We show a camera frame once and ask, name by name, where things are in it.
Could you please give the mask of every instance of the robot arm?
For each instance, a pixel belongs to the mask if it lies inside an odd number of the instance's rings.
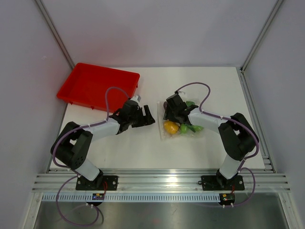
[[[132,127],[140,127],[155,123],[148,105],[144,106],[145,115],[143,114],[143,110],[139,106],[140,99],[138,95],[128,99],[122,108],[109,116],[106,123],[96,126],[91,124],[88,128],[76,130],[74,133],[68,135],[60,142],[55,152],[56,158],[70,169],[85,177],[88,180],[87,182],[91,182],[92,187],[99,187],[102,182],[103,172],[86,158],[90,143],[95,139],[118,135],[127,130],[130,125]],[[53,144],[51,154],[59,139],[67,132],[78,127],[80,125],[74,122],[67,123]]]
[[[231,121],[204,114],[200,112],[199,107],[196,105],[188,107],[178,93],[170,96],[166,101],[165,120],[179,122],[181,124],[199,125],[220,135],[227,155],[222,166],[217,171],[216,176],[217,182],[224,187],[224,185],[235,177],[238,172],[237,170],[246,155],[254,149],[255,141],[253,137],[241,126],[236,125]],[[231,116],[231,119],[245,125],[254,133],[242,114],[236,113]]]

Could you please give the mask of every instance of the black joint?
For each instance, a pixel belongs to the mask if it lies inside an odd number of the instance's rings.
[[[256,133],[241,113],[236,113],[231,116],[231,118],[249,128],[257,141],[259,141]],[[227,154],[236,161],[242,161],[245,155],[251,152],[256,145],[251,134],[234,122],[227,121],[226,123],[222,123],[218,127],[218,131]]]
[[[156,121],[152,117],[151,111],[149,110],[148,105],[144,105],[144,111],[145,111],[145,124],[146,125],[151,125],[154,124]]]
[[[103,175],[104,173],[100,170],[99,174],[93,181],[90,181],[84,176],[81,176],[80,178],[77,179],[78,181],[77,183],[80,183],[81,187],[85,188],[86,190],[97,190],[99,187],[102,186]]]
[[[224,188],[228,184],[230,184],[231,180],[226,179],[219,171],[216,172],[216,181],[220,185],[221,188]]]
[[[198,106],[191,105],[188,107],[176,92],[172,96],[168,97],[166,101],[167,106],[163,117],[164,120],[191,125],[188,115]]]
[[[51,154],[53,154],[55,145],[67,132],[80,127],[75,122],[69,122],[66,124],[55,143],[51,147]],[[78,169],[83,162],[85,161],[89,146],[92,140],[93,134],[89,131],[85,131],[83,129],[77,130],[70,135],[66,136],[58,145],[57,150],[55,152],[55,156],[62,163],[64,163],[69,168],[75,170]]]

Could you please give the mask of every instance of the metal frame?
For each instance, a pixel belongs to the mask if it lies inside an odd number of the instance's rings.
[[[60,193],[59,202],[124,202],[124,203],[218,203],[220,202],[219,194],[217,193],[107,193],[103,200],[93,199],[93,193]],[[44,193],[42,201],[54,202],[57,193]]]
[[[267,34],[270,25],[272,24],[274,18],[276,17],[276,15],[278,14],[280,8],[282,7],[283,3],[285,2],[285,0],[277,0],[275,5],[273,6],[265,24],[263,25],[259,35],[257,36],[245,62],[243,63],[243,66],[241,68],[242,73],[245,72],[247,66],[249,65],[249,62],[251,61],[252,57],[254,56],[256,50],[258,49],[259,45],[261,44],[261,42],[263,41],[265,35]]]
[[[68,64],[71,68],[75,66],[72,58],[69,55],[64,43],[62,42],[60,35],[58,34],[51,17],[49,16],[42,0],[34,0],[37,4],[40,12],[42,13],[48,27],[50,28],[54,39],[57,41],[63,55],[65,56]],[[261,193],[278,193],[283,210],[285,213],[286,220],[290,228],[301,228],[302,223],[295,210],[295,204],[292,200],[290,187],[287,182],[285,174],[276,173],[276,167],[273,163],[273,157],[268,151],[267,141],[265,140],[263,129],[260,125],[259,118],[257,116],[255,105],[251,96],[250,89],[248,87],[244,71],[246,70],[249,62],[251,61],[253,55],[258,49],[260,43],[262,42],[264,36],[266,35],[270,25],[272,24],[276,14],[279,12],[281,6],[285,0],[277,0],[274,5],[268,19],[266,20],[263,28],[260,31],[253,47],[251,48],[243,66],[241,69],[237,69],[240,83],[244,92],[246,103],[250,111],[250,116],[253,121],[254,128],[260,138],[261,153],[263,156],[265,169],[253,170],[256,179],[256,189],[255,192]],[[29,205],[27,211],[27,217],[23,223],[23,228],[33,228],[38,210],[42,200],[46,199],[46,195],[53,195],[59,189],[59,187],[68,178],[73,176],[71,171],[66,169],[51,169],[50,165],[46,174],[38,174],[32,189],[31,194],[31,204]],[[215,170],[212,169],[156,169],[156,170],[117,170],[117,169],[103,169],[103,172],[107,175],[117,175],[119,176],[118,190],[109,192],[111,196],[122,194],[142,194],[148,193],[149,195],[155,194],[185,194],[187,196],[198,196],[198,194],[211,194],[211,192],[203,191],[201,186],[197,184],[200,180],[202,174],[215,174]],[[253,187],[253,180],[251,174],[244,172],[242,173],[244,177],[245,191],[239,192],[249,192]],[[88,195],[91,192],[76,191],[75,190],[76,180],[69,182],[62,190],[62,195]]]
[[[41,12],[44,20],[47,23],[47,26],[49,27],[54,39],[56,40],[56,42],[59,45],[59,48],[61,49],[62,54],[64,55],[64,57],[66,58],[69,66],[71,67],[71,69],[73,69],[75,67],[74,61],[72,60],[68,50],[66,49],[66,46],[64,45],[64,43],[61,40],[60,35],[58,34],[55,25],[46,9],[46,7],[44,6],[42,0],[34,0],[34,2],[36,3],[38,10]]]

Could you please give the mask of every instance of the metal floor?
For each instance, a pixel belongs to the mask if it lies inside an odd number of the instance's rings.
[[[236,202],[246,198],[237,194]],[[62,212],[68,213],[81,203],[61,202]],[[255,194],[244,206],[216,208],[205,203],[102,203],[104,215],[90,227],[93,229],[287,229],[284,212],[277,194]],[[76,223],[90,223],[96,212],[84,207],[68,214]],[[55,202],[42,202],[35,229],[76,228],[57,213]]]

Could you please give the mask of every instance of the yellow fruit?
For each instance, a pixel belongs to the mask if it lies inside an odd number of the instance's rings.
[[[165,122],[164,122],[164,129],[165,129],[168,133],[174,135],[174,134],[176,134],[176,133],[178,132],[179,126],[178,126],[176,123],[174,123],[174,122],[165,121]]]

